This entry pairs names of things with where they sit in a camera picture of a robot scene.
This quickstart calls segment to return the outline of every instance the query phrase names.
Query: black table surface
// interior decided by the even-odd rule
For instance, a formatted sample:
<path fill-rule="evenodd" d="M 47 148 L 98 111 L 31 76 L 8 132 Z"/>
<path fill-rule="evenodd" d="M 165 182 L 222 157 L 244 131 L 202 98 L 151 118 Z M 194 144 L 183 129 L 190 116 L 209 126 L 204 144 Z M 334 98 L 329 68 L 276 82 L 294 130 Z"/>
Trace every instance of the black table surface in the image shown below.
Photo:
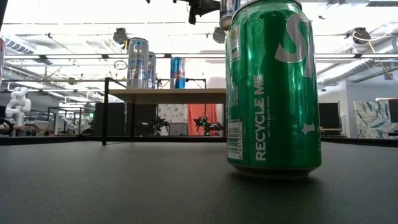
<path fill-rule="evenodd" d="M 0 147 L 0 223 L 398 223 L 398 149 L 322 143 L 300 181 L 243 177 L 225 143 Z"/>

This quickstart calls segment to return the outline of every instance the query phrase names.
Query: dark gray tabletop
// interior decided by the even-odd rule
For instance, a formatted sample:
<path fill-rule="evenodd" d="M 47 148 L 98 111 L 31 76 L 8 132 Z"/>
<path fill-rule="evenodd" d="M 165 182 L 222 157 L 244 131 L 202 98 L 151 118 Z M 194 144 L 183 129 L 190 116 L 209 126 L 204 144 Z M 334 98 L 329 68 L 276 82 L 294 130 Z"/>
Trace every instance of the dark gray tabletop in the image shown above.
<path fill-rule="evenodd" d="M 0 223 L 398 223 L 398 149 L 322 144 L 308 179 L 243 177 L 223 143 L 0 147 Z"/>

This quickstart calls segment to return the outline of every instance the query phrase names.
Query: green soda can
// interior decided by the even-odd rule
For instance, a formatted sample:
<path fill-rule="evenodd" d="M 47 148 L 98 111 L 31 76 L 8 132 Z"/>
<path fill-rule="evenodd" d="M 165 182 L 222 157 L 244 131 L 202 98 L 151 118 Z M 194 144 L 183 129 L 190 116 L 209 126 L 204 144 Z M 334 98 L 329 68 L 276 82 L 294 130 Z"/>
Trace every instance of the green soda can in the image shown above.
<path fill-rule="evenodd" d="M 228 162 L 267 179 L 321 164 L 311 22 L 299 2 L 251 1 L 226 38 Z"/>

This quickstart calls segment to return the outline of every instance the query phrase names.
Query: ceiling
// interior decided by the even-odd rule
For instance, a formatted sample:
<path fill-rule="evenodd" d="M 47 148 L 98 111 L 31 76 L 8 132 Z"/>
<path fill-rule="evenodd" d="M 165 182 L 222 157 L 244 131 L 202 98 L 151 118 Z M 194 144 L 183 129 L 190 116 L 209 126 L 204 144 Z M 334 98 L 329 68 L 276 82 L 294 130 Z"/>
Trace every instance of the ceiling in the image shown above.
<path fill-rule="evenodd" d="M 149 41 L 155 53 L 223 53 L 211 34 L 218 26 L 219 12 L 188 23 L 187 3 L 172 0 L 9 0 L 1 35 L 8 35 L 34 49 L 35 54 L 116 54 L 121 46 L 113 41 L 116 28 L 124 27 L 129 37 Z M 303 11 L 312 20 L 316 53 L 364 52 L 368 45 L 353 43 L 345 34 L 365 27 L 377 45 L 397 35 L 398 7 L 367 7 L 366 1 L 349 4 L 303 2 Z M 7 54 L 17 54 L 11 50 Z M 44 74 L 44 65 L 33 61 L 11 61 L 35 73 Z M 52 60 L 47 69 L 52 78 L 122 78 L 126 70 L 116 70 L 114 60 Z M 158 59 L 159 78 L 169 77 L 169 59 Z M 332 63 L 317 63 L 321 71 Z M 189 60 L 189 78 L 223 76 L 223 60 Z M 79 83 L 74 88 L 103 88 L 102 83 Z"/>

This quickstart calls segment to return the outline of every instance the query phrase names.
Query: wooden table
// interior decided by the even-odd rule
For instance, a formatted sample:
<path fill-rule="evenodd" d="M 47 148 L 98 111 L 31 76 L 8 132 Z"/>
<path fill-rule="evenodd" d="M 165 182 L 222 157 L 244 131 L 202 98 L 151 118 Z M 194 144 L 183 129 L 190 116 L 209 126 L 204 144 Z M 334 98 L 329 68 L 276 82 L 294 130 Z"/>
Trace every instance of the wooden table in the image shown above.
<path fill-rule="evenodd" d="M 224 88 L 109 90 L 109 94 L 135 104 L 225 104 L 226 101 L 226 90 Z"/>

